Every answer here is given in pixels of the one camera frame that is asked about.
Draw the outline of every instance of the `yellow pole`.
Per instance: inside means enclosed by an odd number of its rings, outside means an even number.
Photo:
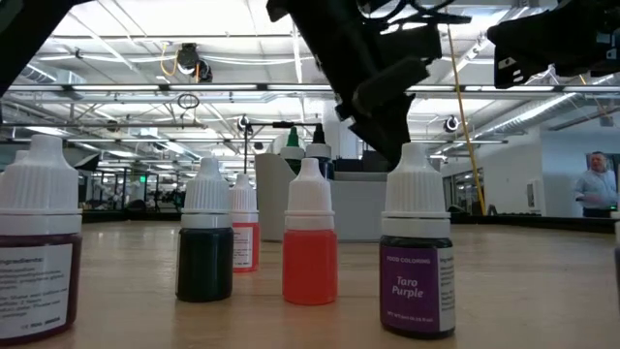
[[[454,43],[452,42],[452,32],[450,30],[450,25],[448,25],[448,40],[449,51],[452,56],[452,69],[454,70],[454,84],[456,85],[456,95],[458,96],[458,108],[461,114],[461,125],[463,126],[463,134],[465,135],[465,140],[467,141],[469,158],[472,161],[472,172],[474,173],[474,181],[476,182],[476,188],[478,189],[480,208],[482,211],[482,215],[486,215],[486,207],[484,205],[484,196],[482,195],[481,180],[478,176],[478,165],[476,165],[476,156],[474,154],[472,142],[469,139],[469,130],[467,129],[467,123],[465,122],[465,111],[463,110],[463,96],[461,95],[461,86],[458,80],[458,69],[456,69],[456,57],[454,56]]]

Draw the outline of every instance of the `green bottle cap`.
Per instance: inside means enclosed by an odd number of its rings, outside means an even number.
[[[287,146],[299,147],[299,137],[297,136],[297,128],[291,127],[291,133],[289,133],[289,140]]]

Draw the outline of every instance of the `white bottle cap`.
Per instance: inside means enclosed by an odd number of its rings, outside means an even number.
[[[28,154],[7,167],[0,192],[0,236],[79,233],[78,171],[67,164],[62,139],[33,136]]]
[[[425,147],[405,143],[402,157],[387,175],[384,217],[448,218],[442,176],[426,160]]]
[[[229,183],[222,178],[219,163],[211,154],[201,159],[201,168],[187,182],[183,213],[228,213]]]
[[[250,185],[250,176],[238,174],[231,189],[231,213],[257,213],[256,191]]]
[[[387,175],[383,234],[404,238],[449,238],[449,217],[441,174],[426,160],[424,145],[403,144],[398,166]]]
[[[23,158],[26,157],[26,155],[28,155],[28,150],[18,150],[15,153],[15,160],[13,161],[13,163],[16,163],[17,161],[21,161]],[[3,175],[4,173],[0,174],[0,180],[2,180]]]
[[[319,160],[301,160],[297,178],[289,184],[289,206],[284,212],[287,230],[333,230],[329,182],[319,170]]]
[[[287,215],[333,215],[329,182],[319,171],[319,160],[301,160],[297,178],[289,184]]]
[[[80,214],[78,171],[62,153],[62,139],[35,135],[26,157],[2,178],[0,214]]]

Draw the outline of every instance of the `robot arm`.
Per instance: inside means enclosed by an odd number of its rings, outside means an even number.
[[[401,0],[381,18],[360,11],[372,12],[387,2],[269,0],[267,10],[272,21],[291,16],[334,90],[340,119],[352,118],[351,130],[395,165],[402,143],[410,140],[407,114],[415,95],[406,91],[428,78],[426,66],[442,57],[437,24],[471,19],[437,12],[453,0],[432,9]],[[388,22],[405,5],[421,11]],[[425,25],[382,35],[391,25],[406,22]]]

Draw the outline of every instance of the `blue shirt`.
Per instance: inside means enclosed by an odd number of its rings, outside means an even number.
[[[584,172],[574,187],[575,198],[596,196],[600,203],[580,202],[585,208],[610,209],[618,204],[618,188],[613,171]]]

